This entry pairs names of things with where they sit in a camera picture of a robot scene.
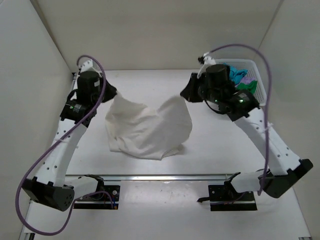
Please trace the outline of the white t shirt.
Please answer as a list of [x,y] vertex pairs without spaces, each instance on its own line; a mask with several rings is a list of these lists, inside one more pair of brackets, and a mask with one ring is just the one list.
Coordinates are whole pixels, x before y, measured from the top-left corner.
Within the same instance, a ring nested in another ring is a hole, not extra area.
[[193,123],[183,97],[174,95],[157,108],[117,94],[105,116],[109,149],[138,159],[162,160],[179,153]]

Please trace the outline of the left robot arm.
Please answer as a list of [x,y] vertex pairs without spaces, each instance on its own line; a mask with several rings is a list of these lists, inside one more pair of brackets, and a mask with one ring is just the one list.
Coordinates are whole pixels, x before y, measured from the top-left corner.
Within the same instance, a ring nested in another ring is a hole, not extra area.
[[97,113],[93,107],[99,97],[105,103],[116,94],[117,89],[104,82],[102,74],[87,70],[78,75],[77,88],[68,95],[60,114],[53,141],[57,146],[46,155],[35,176],[22,182],[22,189],[31,200],[64,212],[77,198],[89,194],[93,199],[99,199],[104,195],[105,187],[100,176],[86,174],[69,182],[65,179],[77,145]]

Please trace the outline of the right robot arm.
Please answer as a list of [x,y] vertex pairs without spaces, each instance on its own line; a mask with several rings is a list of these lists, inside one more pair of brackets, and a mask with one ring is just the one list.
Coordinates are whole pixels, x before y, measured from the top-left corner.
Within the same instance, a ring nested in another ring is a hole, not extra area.
[[226,198],[236,200],[244,192],[265,192],[278,199],[305,176],[313,164],[285,144],[268,122],[267,110],[260,107],[249,90],[237,90],[229,72],[226,64],[214,64],[203,72],[193,72],[180,96],[190,103],[217,105],[215,113],[227,115],[264,156],[263,169],[237,172],[224,182]]

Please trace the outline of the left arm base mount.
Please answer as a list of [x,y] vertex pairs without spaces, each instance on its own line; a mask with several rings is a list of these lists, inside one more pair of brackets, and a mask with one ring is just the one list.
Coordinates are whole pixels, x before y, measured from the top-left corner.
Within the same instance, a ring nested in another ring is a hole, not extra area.
[[119,208],[121,186],[106,183],[100,176],[86,174],[67,181],[66,185],[74,190],[74,209],[117,210]]

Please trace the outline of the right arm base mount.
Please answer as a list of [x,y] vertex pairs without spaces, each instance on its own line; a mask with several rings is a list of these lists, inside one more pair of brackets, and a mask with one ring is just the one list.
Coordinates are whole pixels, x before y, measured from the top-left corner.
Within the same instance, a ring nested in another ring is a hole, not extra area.
[[200,197],[197,202],[208,201],[211,212],[257,211],[254,193],[250,191],[238,193],[231,185],[232,180],[240,174],[240,172],[234,173],[224,181],[223,185],[208,185],[209,196]]

